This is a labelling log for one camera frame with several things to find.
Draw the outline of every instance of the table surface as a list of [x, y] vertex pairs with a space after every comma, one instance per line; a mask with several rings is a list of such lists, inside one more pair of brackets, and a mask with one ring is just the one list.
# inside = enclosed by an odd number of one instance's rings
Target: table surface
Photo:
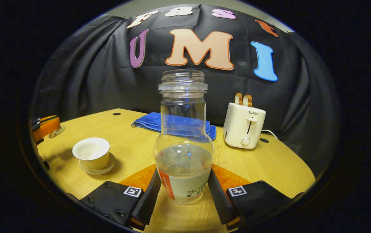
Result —
[[[48, 172], [58, 186], [82, 199], [107, 180], [118, 183], [155, 163], [153, 146], [159, 133], [131, 127], [132, 122], [144, 115], [113, 109], [62, 122], [66, 129], [55, 138], [45, 137], [38, 145], [39, 155], [48, 162]], [[116, 164], [107, 174], [87, 174], [72, 154], [73, 145], [89, 137], [100, 137], [110, 143]], [[290, 198], [314, 183], [310, 168], [291, 149], [269, 134], [261, 134], [260, 138], [269, 142], [259, 140], [251, 150], [233, 148], [225, 143], [222, 127], [217, 127], [213, 163], [251, 182], [264, 180]], [[179, 231], [227, 232], [220, 223], [208, 187], [202, 199], [193, 205], [169, 201], [161, 187], [150, 225], [144, 232]]]

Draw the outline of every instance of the blue towel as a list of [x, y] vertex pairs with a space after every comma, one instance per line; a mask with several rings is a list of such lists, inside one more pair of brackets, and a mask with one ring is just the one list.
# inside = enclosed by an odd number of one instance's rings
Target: blue towel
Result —
[[[193, 131], [189, 129], [193, 126], [197, 126], [201, 121], [194, 118], [188, 117], [181, 117], [181, 116], [172, 116], [168, 115], [168, 122], [174, 122], [176, 125], [180, 127], [175, 130], [173, 134], [177, 136], [192, 136], [194, 134]], [[149, 130], [161, 132], [161, 114], [158, 112], [151, 112], [148, 115], [144, 115], [143, 117], [137, 119], [132, 123], [132, 126], [137, 126], [141, 128], [146, 128]], [[215, 139], [216, 135], [216, 128], [214, 125], [210, 125], [210, 121], [206, 121], [206, 133], [210, 136], [212, 140]]]

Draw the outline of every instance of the glass jar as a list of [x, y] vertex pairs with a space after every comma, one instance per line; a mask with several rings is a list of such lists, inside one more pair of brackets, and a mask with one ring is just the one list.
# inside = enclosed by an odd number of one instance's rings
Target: glass jar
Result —
[[201, 199], [212, 167], [214, 146], [206, 134], [207, 84], [194, 70], [163, 72], [158, 90], [161, 134], [155, 143], [155, 162], [168, 197], [188, 205]]

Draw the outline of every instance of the white toaster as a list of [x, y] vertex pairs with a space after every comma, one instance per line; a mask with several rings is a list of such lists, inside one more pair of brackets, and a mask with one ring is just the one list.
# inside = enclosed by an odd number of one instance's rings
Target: white toaster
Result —
[[264, 110], [229, 103], [223, 127], [225, 143], [243, 149], [255, 148], [265, 117]]

